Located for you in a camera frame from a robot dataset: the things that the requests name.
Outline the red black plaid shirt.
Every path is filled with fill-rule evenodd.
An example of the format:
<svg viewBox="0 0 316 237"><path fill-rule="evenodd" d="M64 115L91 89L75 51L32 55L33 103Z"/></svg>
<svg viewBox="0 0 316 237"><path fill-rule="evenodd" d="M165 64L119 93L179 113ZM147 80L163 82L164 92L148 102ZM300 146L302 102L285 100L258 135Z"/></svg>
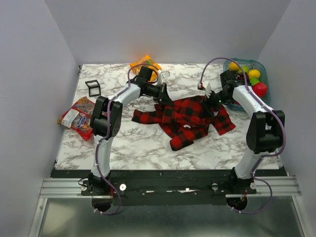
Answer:
<svg viewBox="0 0 316 237"><path fill-rule="evenodd" d="M173 151L181 150L194 143L195 140L208 135L212 125L219 135L233 130L232 123L224 106L220 106L215 117L204 115L201 102L203 96L192 96L173 101L173 105L155 104L155 110L142 112L135 110L132 121L140 124L158 124L171 138L169 141Z"/></svg>

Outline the black square frame brooch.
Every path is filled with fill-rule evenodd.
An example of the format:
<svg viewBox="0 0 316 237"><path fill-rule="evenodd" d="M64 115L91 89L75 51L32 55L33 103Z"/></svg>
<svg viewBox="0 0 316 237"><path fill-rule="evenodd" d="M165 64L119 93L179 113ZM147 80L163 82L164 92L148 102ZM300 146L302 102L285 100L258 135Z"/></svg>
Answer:
<svg viewBox="0 0 316 237"><path fill-rule="evenodd" d="M101 95L101 86L98 80L88 80L85 82L88 87L89 97L96 97Z"/></svg>

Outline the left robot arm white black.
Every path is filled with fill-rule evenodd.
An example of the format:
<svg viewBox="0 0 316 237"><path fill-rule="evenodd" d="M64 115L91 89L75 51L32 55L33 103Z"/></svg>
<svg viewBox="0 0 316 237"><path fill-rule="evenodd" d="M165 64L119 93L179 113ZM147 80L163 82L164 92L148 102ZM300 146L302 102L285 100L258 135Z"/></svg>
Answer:
<svg viewBox="0 0 316 237"><path fill-rule="evenodd" d="M155 71L148 64L140 64L140 72L128 81L122 90L110 97L99 96L90 120L94 135L95 156L93 168L88 176L89 185L99 194L106 194L110 184L110 156L114 137L121 126L122 111L141 96L149 96L157 103L171 105L167 85L163 80L170 76L168 71Z"/></svg>

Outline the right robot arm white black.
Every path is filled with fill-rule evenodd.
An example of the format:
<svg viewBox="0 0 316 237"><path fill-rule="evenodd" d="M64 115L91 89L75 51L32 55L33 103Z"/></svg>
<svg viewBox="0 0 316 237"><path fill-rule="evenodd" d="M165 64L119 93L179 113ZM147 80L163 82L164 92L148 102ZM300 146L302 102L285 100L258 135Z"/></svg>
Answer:
<svg viewBox="0 0 316 237"><path fill-rule="evenodd" d="M265 104L246 80L228 79L228 74L227 71L221 74L222 90L219 92L214 92L210 84L204 87L201 81L198 89L205 92L202 107L208 115L215 117L211 109L219 113L221 105L236 101L251 117L246 134L247 150L233 169L235 177L227 181L228 190L237 194L245 188L244 180L253 178L264 158L276 157L284 150L285 114Z"/></svg>

